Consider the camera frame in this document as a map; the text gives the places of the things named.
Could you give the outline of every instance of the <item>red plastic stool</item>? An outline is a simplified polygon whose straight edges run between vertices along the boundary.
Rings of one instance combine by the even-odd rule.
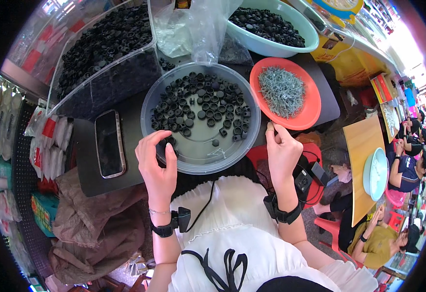
[[[393,211],[390,211],[390,214],[391,214],[391,218],[390,218],[390,221],[388,222],[388,226],[393,228],[393,230],[399,232],[399,229],[401,228],[401,223],[403,222],[403,219],[405,217]]]

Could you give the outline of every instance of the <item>woman's hand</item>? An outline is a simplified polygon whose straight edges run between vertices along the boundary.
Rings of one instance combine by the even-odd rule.
[[[145,180],[150,208],[169,211],[171,196],[177,183],[177,157],[170,143],[166,144],[166,168],[161,168],[156,159],[156,145],[171,135],[171,131],[157,131],[141,139],[135,148],[138,169]]]
[[[292,171],[304,147],[281,125],[269,122],[267,131],[268,166],[271,182],[277,194],[294,189]]]

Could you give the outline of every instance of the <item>brown sack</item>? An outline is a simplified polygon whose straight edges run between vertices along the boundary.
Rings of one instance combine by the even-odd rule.
[[[86,283],[114,271],[143,243],[145,230],[136,206],[109,219],[95,248],[58,241],[49,252],[55,276],[64,284]]]
[[[52,226],[54,235],[62,242],[96,247],[106,222],[148,193],[145,184],[88,198],[82,192],[77,167],[56,178],[59,206]]]

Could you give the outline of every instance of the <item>clear plastic bowl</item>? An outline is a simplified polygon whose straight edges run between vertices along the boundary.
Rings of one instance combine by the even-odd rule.
[[[217,122],[213,128],[209,128],[206,125],[206,120],[199,120],[198,116],[195,116],[194,126],[191,128],[192,136],[189,138],[183,137],[179,132],[172,134],[177,141],[175,149],[179,152],[177,158],[178,171],[195,175],[219,172],[234,165],[234,163],[238,162],[246,155],[254,144],[260,128],[260,107],[252,94],[250,84],[236,71],[219,64],[202,66],[195,63],[188,63],[176,67],[164,74],[154,83],[143,102],[140,117],[141,132],[144,137],[154,132],[151,128],[152,109],[155,108],[161,100],[160,94],[165,92],[166,87],[170,85],[172,81],[181,79],[183,76],[188,76],[190,72],[210,75],[216,74],[218,78],[221,77],[229,83],[237,83],[244,93],[243,97],[245,104],[250,107],[251,117],[249,131],[245,140],[233,142],[232,132],[234,126],[227,130],[228,135],[226,137],[222,137],[219,134],[219,129],[223,127],[223,121],[225,120],[224,115],[222,120]],[[197,115],[198,111],[201,110],[201,106],[197,104],[198,96],[194,94],[191,97],[195,100],[195,105],[191,106],[191,110]],[[218,139],[220,141],[218,147],[213,146],[213,139]],[[160,161],[166,163],[164,149],[160,145],[157,146],[157,157]]]
[[[289,58],[297,53],[310,53],[319,46],[319,36],[311,22],[299,11],[280,0],[244,0],[242,8],[269,9],[272,13],[281,15],[284,20],[289,21],[294,29],[305,39],[305,48],[295,48],[284,44],[278,44],[257,36],[251,32],[228,21],[228,28],[234,37],[247,49],[260,55],[270,57]]]
[[[84,31],[93,27],[96,22],[102,20],[107,14],[112,11],[117,11],[118,9],[137,7],[142,3],[144,3],[144,1],[128,0],[113,7],[88,22],[76,32],[73,38],[67,41],[57,62],[54,76],[52,77],[50,91],[47,97],[47,115],[57,114],[90,120],[112,105],[150,88],[150,86],[162,75],[156,50],[153,12],[151,10],[150,0],[148,0],[148,15],[152,34],[151,42],[113,61],[97,73],[91,75],[62,100],[59,100],[57,97],[59,78],[64,68],[62,55],[74,46],[76,41],[81,38]]]

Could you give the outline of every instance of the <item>wooden board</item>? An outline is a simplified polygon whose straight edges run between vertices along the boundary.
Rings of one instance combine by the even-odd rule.
[[[365,161],[369,155],[375,152],[375,149],[380,147],[385,151],[385,146],[377,116],[346,126],[343,131],[348,145],[353,176],[352,226],[354,226],[375,204],[362,185]]]

